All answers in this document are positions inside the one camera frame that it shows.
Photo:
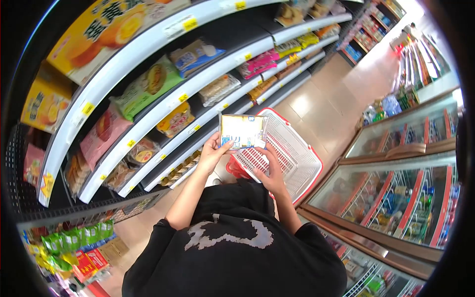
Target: hand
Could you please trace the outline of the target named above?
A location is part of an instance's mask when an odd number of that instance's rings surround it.
[[[201,157],[198,161],[198,166],[196,167],[196,171],[210,176],[213,173],[222,155],[232,154],[236,152],[229,150],[233,146],[233,140],[230,140],[228,143],[219,147],[220,143],[221,135],[219,134],[219,132],[214,133],[205,142],[205,144],[203,145],[203,150],[201,151]]]
[[[262,182],[266,189],[272,192],[274,196],[286,194],[287,189],[285,188],[284,178],[282,177],[282,170],[280,169],[276,150],[269,143],[266,144],[267,150],[260,147],[256,147],[255,149],[265,155],[269,160],[269,177],[257,168],[252,170],[254,175]]]

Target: freezer door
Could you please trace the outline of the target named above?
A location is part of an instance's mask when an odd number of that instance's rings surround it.
[[[432,144],[455,137],[460,89],[454,92],[405,115],[363,128],[344,157],[371,156],[403,144]]]
[[[452,151],[398,161],[341,165],[303,207],[317,215],[322,211],[331,214],[330,219],[339,224],[342,218],[360,229],[443,249],[460,193],[455,163]]]
[[[299,215],[302,223],[309,222]],[[392,268],[354,246],[321,230],[322,235],[345,264],[347,286],[344,297],[415,296],[424,281]]]

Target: tiled floor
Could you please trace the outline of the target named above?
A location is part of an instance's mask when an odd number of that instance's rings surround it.
[[[319,155],[323,162],[319,179],[351,142],[366,105],[390,91],[397,70],[398,60],[388,44],[378,44],[355,68],[335,54],[322,70],[275,107]],[[232,182],[234,177],[225,169],[228,159],[229,156],[223,157],[214,173]],[[145,248],[153,225],[165,217],[185,182],[153,208],[115,225],[115,232],[130,251],[119,266],[112,268],[113,276],[101,282],[110,296],[121,296],[124,273]]]

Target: freezer handle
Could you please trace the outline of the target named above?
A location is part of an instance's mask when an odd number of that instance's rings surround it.
[[[367,249],[372,250],[373,252],[375,252],[376,254],[380,255],[383,258],[385,258],[386,255],[389,253],[389,251],[387,249],[380,246],[376,242],[371,241],[371,240],[367,239],[366,237],[363,237],[363,236],[358,235],[356,233],[353,233],[353,232],[350,232],[350,231],[347,231],[347,230],[340,230],[339,234],[346,237],[346,238],[348,238],[348,239],[350,239],[350,240],[353,240],[353,241],[361,244],[362,246],[366,247]]]
[[[405,144],[390,149],[386,153],[386,159],[401,153],[426,153],[426,144]]]

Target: red and white shopping basket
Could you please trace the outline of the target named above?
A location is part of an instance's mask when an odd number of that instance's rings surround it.
[[[315,150],[274,109],[264,108],[257,115],[269,117],[267,122],[267,142],[277,152],[285,186],[295,204],[311,190],[322,171],[322,161]],[[238,164],[245,172],[236,170]],[[226,169],[236,177],[249,175],[256,182],[260,180],[252,173],[254,168],[268,173],[269,161],[254,148],[240,150],[231,155]]]

